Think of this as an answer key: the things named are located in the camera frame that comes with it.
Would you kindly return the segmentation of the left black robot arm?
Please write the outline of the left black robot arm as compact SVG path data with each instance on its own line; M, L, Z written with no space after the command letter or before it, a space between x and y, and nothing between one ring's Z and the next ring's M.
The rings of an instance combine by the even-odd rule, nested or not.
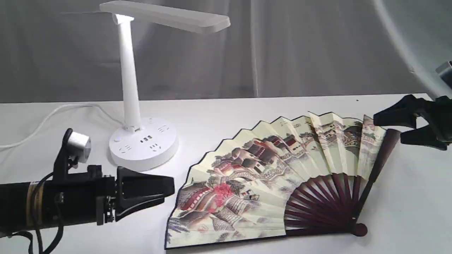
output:
M174 178L149 175L119 166L116 176L100 165L63 179L1 185L1 233L11 234L59 225L118 222L140 210L164 203L175 193Z

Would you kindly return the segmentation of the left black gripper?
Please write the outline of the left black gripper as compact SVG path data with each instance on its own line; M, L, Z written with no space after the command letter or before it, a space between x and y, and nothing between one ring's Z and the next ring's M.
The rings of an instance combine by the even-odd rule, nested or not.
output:
M98 226L163 204L176 191L173 177L143 174L122 166L117 168L116 180L104 175L101 165L88 165L87 173Z

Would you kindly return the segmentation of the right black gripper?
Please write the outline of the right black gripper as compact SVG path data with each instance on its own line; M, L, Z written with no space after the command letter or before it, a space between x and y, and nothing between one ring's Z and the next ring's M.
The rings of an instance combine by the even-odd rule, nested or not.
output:
M417 117L430 108L429 125L417 128ZM446 151L452 142L452 100L448 96L434 101L406 95L397 103L374 114L375 126L401 126L413 130L402 132L405 145L425 146Z

